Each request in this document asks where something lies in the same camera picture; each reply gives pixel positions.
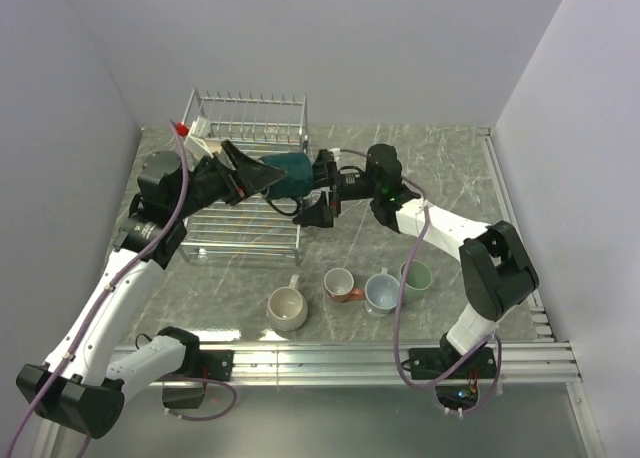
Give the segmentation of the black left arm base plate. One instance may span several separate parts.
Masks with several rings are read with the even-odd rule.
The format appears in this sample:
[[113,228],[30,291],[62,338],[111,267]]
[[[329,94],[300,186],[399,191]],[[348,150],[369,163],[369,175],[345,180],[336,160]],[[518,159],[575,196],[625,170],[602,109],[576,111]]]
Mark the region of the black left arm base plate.
[[189,376],[229,382],[234,364],[232,350],[200,351]]

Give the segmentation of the dark green mug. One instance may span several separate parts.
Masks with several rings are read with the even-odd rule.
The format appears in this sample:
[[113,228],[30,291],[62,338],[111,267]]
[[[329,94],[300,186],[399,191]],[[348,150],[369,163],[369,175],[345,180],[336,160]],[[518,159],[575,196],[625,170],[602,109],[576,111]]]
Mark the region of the dark green mug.
[[[286,173],[282,180],[262,193],[264,200],[277,213],[288,217],[295,216],[302,207],[303,199],[313,190],[314,176],[310,158],[304,152],[289,152],[264,155],[260,160]],[[278,199],[293,200],[296,208],[286,212],[275,205],[274,201]]]

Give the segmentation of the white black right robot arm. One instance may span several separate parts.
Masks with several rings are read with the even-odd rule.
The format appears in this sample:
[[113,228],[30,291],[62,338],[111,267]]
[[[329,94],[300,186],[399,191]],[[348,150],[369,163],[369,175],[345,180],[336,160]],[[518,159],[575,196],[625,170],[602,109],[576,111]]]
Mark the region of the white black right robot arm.
[[337,165],[341,149],[322,149],[315,160],[290,173],[295,194],[322,190],[321,198],[297,214],[301,226],[332,226],[345,201],[367,200],[375,219],[392,231],[414,236],[456,259],[467,304],[441,340],[445,373],[462,377],[476,362],[474,352],[497,324],[539,286],[537,271],[515,227],[507,221],[486,224],[432,204],[425,191],[403,174],[396,149],[371,146],[364,168]]

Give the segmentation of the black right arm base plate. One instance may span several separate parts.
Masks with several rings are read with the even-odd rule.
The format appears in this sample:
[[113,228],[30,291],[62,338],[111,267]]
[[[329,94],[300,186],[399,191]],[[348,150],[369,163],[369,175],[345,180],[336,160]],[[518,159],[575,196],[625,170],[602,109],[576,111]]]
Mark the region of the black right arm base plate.
[[[410,348],[405,367],[414,381],[434,380],[448,371],[461,355],[448,347]],[[493,379],[497,372],[498,360],[494,351],[489,347],[482,347],[470,358],[466,359],[450,376],[449,379]]]

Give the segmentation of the silver wire dish rack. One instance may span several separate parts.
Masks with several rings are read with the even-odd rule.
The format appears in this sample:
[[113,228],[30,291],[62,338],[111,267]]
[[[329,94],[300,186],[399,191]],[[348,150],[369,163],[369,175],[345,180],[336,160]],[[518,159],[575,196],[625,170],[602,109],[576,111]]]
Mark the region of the silver wire dish rack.
[[[193,90],[181,123],[213,122],[211,137],[230,140],[253,159],[309,152],[307,98],[295,95],[201,94]],[[235,207],[215,203],[186,220],[181,253],[192,258],[289,259],[300,262],[300,228],[255,195]]]

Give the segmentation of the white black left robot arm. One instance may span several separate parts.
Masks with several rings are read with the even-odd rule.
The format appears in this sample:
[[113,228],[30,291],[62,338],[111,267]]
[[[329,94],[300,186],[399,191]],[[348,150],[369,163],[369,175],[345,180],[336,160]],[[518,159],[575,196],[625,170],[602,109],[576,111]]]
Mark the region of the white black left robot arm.
[[186,236],[185,218],[222,201],[236,205],[281,181],[286,171],[242,153],[230,141],[190,169],[184,150],[145,159],[139,191],[121,225],[103,276],[62,342],[41,365],[26,365],[16,384],[28,410],[89,438],[106,435],[127,400],[173,374],[201,368],[196,335],[175,327],[117,362],[111,357],[140,302],[157,284]]

